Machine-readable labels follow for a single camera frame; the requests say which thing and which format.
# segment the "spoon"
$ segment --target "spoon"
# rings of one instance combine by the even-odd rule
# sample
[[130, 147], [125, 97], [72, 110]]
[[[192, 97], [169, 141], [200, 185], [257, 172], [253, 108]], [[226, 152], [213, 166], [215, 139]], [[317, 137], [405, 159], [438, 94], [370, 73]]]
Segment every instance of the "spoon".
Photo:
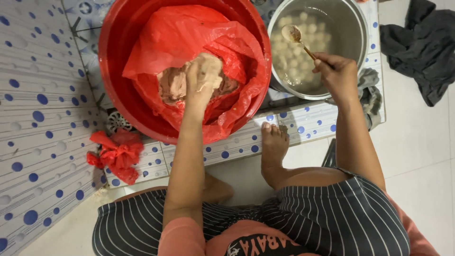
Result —
[[299, 43], [303, 45], [303, 49], [310, 55], [310, 57], [315, 61], [316, 57], [313, 53], [308, 50], [305, 44], [302, 42], [302, 32], [296, 25], [286, 25], [281, 29], [281, 35], [291, 43]]

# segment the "printed graphic on shirt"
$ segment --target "printed graphic on shirt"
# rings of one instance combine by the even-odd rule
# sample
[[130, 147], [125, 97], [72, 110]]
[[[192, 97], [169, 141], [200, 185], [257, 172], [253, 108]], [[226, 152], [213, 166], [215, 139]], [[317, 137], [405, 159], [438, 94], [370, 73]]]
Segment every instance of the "printed graphic on shirt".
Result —
[[299, 256], [306, 252], [308, 252], [307, 249], [294, 241], [255, 234], [234, 240], [224, 256]]

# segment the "black and white striped apron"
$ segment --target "black and white striped apron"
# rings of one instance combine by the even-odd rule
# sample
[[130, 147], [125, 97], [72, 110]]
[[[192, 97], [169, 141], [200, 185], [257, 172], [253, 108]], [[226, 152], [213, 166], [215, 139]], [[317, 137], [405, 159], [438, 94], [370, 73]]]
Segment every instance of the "black and white striped apron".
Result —
[[[327, 187], [282, 188], [246, 210], [203, 203], [205, 239], [239, 220], [255, 220], [322, 256], [408, 256], [409, 237], [386, 195], [371, 181], [349, 174], [351, 179]], [[92, 240], [95, 253], [156, 255], [165, 198], [163, 189], [100, 207]]]

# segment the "metal pot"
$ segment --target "metal pot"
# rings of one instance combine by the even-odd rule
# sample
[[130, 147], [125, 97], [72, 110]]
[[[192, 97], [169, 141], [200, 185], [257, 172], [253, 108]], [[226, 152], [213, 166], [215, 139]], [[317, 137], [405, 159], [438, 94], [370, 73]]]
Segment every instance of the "metal pot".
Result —
[[[362, 10], [355, 0], [285, 0], [275, 11], [270, 24], [268, 25], [268, 35], [271, 36], [272, 30], [278, 20], [286, 17], [295, 10], [319, 11], [326, 14], [336, 25], [339, 33], [340, 47], [338, 52], [332, 52], [357, 62], [357, 68], [362, 70], [366, 55], [368, 53], [368, 26]], [[330, 98], [327, 89], [322, 88], [316, 93], [300, 93], [292, 89], [287, 82], [283, 82], [272, 65], [272, 73], [276, 80], [273, 87], [282, 92], [291, 93], [299, 98], [307, 100], [324, 100]]]

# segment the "red plastic bag on floor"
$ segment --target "red plastic bag on floor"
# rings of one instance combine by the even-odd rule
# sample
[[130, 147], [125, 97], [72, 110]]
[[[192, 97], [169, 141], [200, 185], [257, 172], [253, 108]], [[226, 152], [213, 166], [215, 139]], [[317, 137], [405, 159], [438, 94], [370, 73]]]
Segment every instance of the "red plastic bag on floor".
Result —
[[153, 114], [161, 115], [179, 131], [185, 102], [175, 106], [164, 103], [156, 75], [169, 67], [182, 67], [201, 52], [222, 59], [224, 74], [239, 83], [234, 92], [208, 104], [202, 132], [204, 143], [209, 143], [227, 138], [251, 99], [268, 87], [262, 48], [244, 26], [200, 5], [162, 7], [140, 33], [123, 76], [133, 80]]
[[111, 137], [104, 131], [92, 133], [90, 140], [101, 144], [100, 156], [87, 152], [87, 163], [103, 169], [106, 165], [120, 180], [133, 185], [139, 177], [138, 172], [131, 167], [139, 162], [139, 154], [144, 145], [137, 133], [118, 129]]

